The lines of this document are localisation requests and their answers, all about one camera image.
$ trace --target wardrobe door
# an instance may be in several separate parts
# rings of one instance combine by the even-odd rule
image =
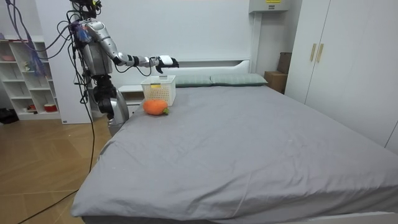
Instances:
[[[330,0],[303,0],[285,95],[304,103]]]
[[[398,1],[375,1],[341,98],[338,120],[386,146],[398,120]],[[398,152],[396,129],[389,148]]]
[[[331,0],[305,104],[336,119],[375,0]]]

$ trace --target plastic basket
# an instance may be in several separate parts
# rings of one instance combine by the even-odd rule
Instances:
[[[151,76],[142,83],[145,100],[164,100],[169,106],[175,99],[175,75]]]

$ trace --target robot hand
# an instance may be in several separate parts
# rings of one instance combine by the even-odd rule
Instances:
[[[158,57],[158,65],[156,66],[157,72],[163,74],[162,68],[179,68],[180,64],[175,58],[168,55],[162,55]]]

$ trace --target pillow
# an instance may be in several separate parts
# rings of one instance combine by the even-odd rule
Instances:
[[[214,85],[221,86],[262,86],[268,82],[259,74],[237,73],[210,76]]]
[[[211,86],[209,75],[177,75],[175,77],[176,87],[201,87]]]

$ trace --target humanoid robot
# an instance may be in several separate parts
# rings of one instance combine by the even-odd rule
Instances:
[[[70,28],[75,39],[79,56],[86,64],[85,75],[95,82],[94,99],[99,110],[108,117],[109,132],[113,136],[129,119],[127,104],[120,92],[113,86],[109,74],[112,72],[112,62],[116,66],[155,67],[159,73],[162,68],[179,67],[178,62],[168,56],[141,57],[120,52],[105,25],[95,21],[97,12],[101,10],[101,1],[70,0],[82,20],[72,23]],[[89,38],[82,40],[79,32],[85,30]]]

